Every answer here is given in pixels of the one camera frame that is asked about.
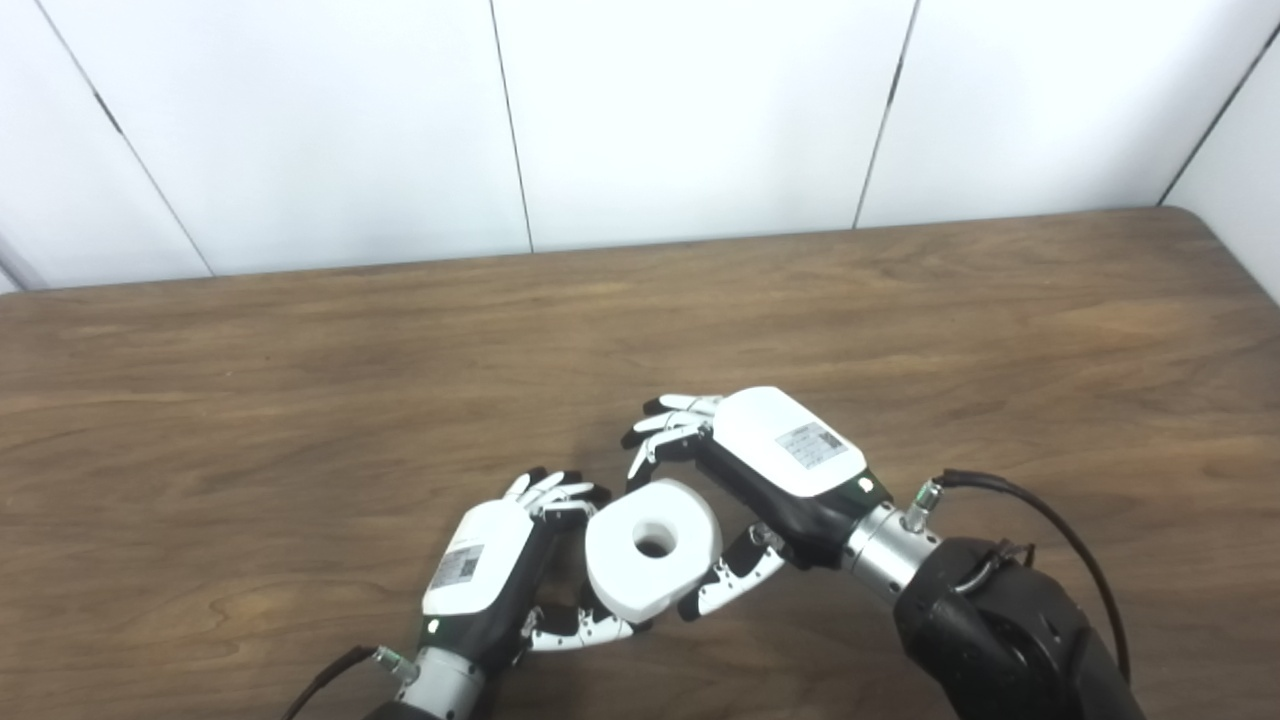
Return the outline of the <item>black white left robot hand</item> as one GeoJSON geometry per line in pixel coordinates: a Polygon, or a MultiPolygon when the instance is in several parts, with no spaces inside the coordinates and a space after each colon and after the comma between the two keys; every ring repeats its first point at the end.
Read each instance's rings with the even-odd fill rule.
{"type": "Polygon", "coordinates": [[[460,520],[422,597],[419,650],[460,656],[489,678],[527,652],[582,650],[637,635],[585,585],[576,606],[536,600],[561,539],[608,502],[579,471],[531,468],[460,520]]]}

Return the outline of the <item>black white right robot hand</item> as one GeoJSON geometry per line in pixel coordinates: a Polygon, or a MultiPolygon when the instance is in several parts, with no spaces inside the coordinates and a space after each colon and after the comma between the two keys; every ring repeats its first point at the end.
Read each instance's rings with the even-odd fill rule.
{"type": "Polygon", "coordinates": [[[755,516],[678,601],[687,623],[786,564],[850,568],[854,532],[891,500],[858,446],[776,387],[662,395],[620,443],[635,451],[627,491],[649,484],[663,462],[692,462],[755,516]]]}

